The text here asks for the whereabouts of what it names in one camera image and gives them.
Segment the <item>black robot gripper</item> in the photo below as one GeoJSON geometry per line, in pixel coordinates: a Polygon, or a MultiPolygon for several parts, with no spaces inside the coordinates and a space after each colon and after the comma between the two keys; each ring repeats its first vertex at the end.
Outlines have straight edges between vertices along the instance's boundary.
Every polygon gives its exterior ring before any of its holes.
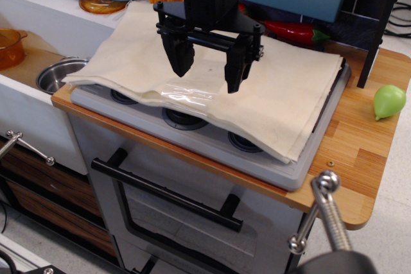
{"type": "Polygon", "coordinates": [[[252,62],[263,55],[264,26],[244,15],[240,0],[159,1],[153,9],[159,16],[157,32],[173,72],[183,77],[194,62],[193,44],[226,52],[224,68],[227,92],[239,91],[248,78],[252,62]],[[225,38],[214,31],[237,33],[245,38],[225,38]]]}

